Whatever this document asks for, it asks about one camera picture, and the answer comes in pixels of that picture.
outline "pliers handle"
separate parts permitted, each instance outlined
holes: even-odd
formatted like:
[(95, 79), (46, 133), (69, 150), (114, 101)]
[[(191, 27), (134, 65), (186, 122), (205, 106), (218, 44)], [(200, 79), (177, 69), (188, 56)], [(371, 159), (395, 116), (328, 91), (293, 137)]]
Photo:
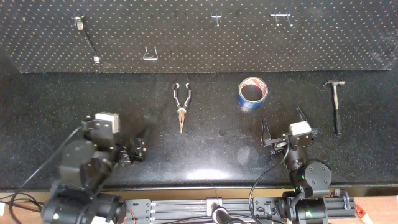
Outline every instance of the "pliers handle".
[(180, 84), (176, 83), (174, 84), (173, 87), (173, 92), (174, 92), (174, 102), (177, 105), (177, 112), (180, 112), (181, 110), (184, 111), (184, 113), (187, 112), (188, 105), (191, 103), (191, 87), (189, 83), (185, 84), (185, 87), (187, 88), (187, 99), (185, 100), (185, 103), (183, 106), (181, 106), (180, 102), (178, 101), (178, 89), (180, 88)]

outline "pliers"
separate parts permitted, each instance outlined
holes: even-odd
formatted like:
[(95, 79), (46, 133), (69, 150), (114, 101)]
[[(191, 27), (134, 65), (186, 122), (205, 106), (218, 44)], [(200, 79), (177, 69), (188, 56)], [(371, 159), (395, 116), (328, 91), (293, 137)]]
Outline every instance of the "pliers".
[(181, 106), (180, 102), (178, 101), (178, 89), (180, 88), (180, 84), (176, 83), (173, 85), (173, 92), (174, 92), (174, 102), (177, 105), (177, 113), (178, 113), (178, 120), (180, 121), (180, 134), (182, 134), (182, 127), (184, 126), (184, 119), (185, 113), (187, 112), (188, 105), (191, 103), (191, 88), (189, 83), (185, 84), (187, 88), (187, 99), (183, 106)]

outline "red wire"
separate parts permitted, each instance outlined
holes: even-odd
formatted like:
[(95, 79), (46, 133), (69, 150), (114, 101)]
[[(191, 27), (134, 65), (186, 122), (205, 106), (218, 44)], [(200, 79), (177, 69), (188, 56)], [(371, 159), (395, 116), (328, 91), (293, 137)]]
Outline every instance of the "red wire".
[[(133, 218), (133, 220), (134, 220), (134, 224), (137, 224), (137, 220), (136, 220), (136, 216), (134, 215), (134, 212), (133, 212), (131, 209), (129, 210), (129, 212), (130, 212), (130, 214), (131, 214), (131, 216), (132, 216), (132, 218)], [(127, 220), (127, 214), (126, 214), (126, 217), (124, 218), (122, 224), (124, 224), (124, 222), (125, 222), (126, 220)]]

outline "hammer head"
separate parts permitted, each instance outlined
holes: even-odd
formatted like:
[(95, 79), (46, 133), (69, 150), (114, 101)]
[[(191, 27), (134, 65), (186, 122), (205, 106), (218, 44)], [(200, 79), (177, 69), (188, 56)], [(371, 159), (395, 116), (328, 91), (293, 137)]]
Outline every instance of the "hammer head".
[(337, 85), (344, 85), (345, 82), (344, 81), (337, 81), (337, 80), (329, 80), (327, 81), (323, 86), (327, 85), (331, 83), (332, 86), (337, 86)]

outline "hammer handle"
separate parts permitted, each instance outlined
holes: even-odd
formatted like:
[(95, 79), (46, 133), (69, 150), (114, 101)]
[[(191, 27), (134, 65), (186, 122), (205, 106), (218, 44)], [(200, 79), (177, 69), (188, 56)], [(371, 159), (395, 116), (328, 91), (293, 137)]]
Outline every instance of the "hammer handle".
[(339, 136), (341, 134), (341, 119), (340, 119), (340, 114), (338, 112), (338, 108), (335, 109), (335, 119), (336, 119), (336, 135)]

